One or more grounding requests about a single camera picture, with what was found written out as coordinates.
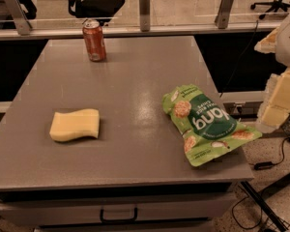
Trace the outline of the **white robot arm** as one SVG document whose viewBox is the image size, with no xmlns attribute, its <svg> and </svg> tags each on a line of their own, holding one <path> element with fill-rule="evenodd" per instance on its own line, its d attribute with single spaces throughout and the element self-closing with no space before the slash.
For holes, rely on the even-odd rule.
<svg viewBox="0 0 290 232">
<path fill-rule="evenodd" d="M 282 74 L 271 74 L 257 113 L 256 128 L 263 133 L 272 133 L 290 115 L 290 14 L 254 49 L 261 53 L 273 53 L 278 63 L 287 67 Z"/>
</svg>

